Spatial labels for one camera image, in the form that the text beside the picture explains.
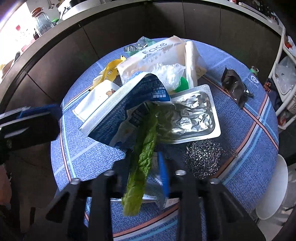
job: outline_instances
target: leafy vegetable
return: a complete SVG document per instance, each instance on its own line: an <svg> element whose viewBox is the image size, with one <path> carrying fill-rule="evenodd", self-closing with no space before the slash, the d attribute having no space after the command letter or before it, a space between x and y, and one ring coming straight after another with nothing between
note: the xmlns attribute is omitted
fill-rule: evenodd
<svg viewBox="0 0 296 241"><path fill-rule="evenodd" d="M125 216L135 216L140 211L146 178L152 165L152 154L157 136L156 126L157 118L154 113L149 115L147 122L143 121L139 126L126 193L122 198Z"/></svg>

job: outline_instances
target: lettuce leaf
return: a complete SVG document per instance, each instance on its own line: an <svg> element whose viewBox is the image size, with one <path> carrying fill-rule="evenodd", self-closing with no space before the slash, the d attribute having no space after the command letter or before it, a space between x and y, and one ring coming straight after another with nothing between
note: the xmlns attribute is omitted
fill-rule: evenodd
<svg viewBox="0 0 296 241"><path fill-rule="evenodd" d="M122 198L125 216L135 216L140 211L146 178L152 165L152 155L157 137L156 126L157 118L154 113L149 114L148 121L143 121L139 126L126 193Z"/></svg>

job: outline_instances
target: jar lid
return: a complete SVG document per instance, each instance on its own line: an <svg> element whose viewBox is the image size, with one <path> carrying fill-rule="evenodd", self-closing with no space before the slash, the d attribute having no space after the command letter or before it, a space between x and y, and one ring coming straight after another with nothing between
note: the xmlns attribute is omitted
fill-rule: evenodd
<svg viewBox="0 0 296 241"><path fill-rule="evenodd" d="M35 16L36 16L38 13L40 13L41 11L43 11L43 8L42 8L42 7L35 8L35 9L31 12L32 17L35 17Z"/></svg>

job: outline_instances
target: round table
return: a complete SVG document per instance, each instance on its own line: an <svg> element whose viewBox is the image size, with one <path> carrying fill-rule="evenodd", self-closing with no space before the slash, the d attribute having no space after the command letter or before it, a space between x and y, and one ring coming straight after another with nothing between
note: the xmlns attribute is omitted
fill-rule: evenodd
<svg viewBox="0 0 296 241"><path fill-rule="evenodd" d="M210 86L221 127L221 136L215 141L224 149L237 152L237 156L221 161L216 176L250 213L264 194L276 163L279 139L275 111L263 87L244 64L216 47L194 43L207 64L207 73L198 84ZM125 156L118 149L83 136L79 131L82 122L72 112L88 94L98 73L120 55L128 57L119 48L89 67L62 102L61 132L51 144L52 168L60 190L74 177L81 180L97 177ZM225 67L234 69L254 94L243 109L221 88ZM89 198L86 225L90 204ZM154 203L145 203L137 216L124 217L121 204L112 202L111 212L114 240L175 240L178 205L161 210Z"/></svg>

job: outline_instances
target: table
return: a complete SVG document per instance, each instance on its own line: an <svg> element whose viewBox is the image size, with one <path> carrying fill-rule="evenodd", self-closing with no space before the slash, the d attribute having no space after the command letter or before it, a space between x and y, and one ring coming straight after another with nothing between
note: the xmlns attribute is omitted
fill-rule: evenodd
<svg viewBox="0 0 296 241"><path fill-rule="evenodd" d="M263 87L244 64L216 47L194 43L207 63L207 73L198 84L210 86L221 127L221 136L215 141L224 149L237 152L236 157L221 161L216 176L250 213L264 194L276 163L279 139L275 111ZM71 178L95 178L110 169L114 161L124 158L122 151L83 136L79 131L82 122L72 112L88 94L92 80L120 55L128 57L120 48L89 67L62 102L61 132L51 144L52 168L60 190ZM242 110L221 88L225 67L234 69L254 94ZM86 225L90 204L88 199ZM145 203L139 215L124 217L121 204L111 203L111 212L114 240L175 240L178 205L160 210L154 203Z"/></svg>

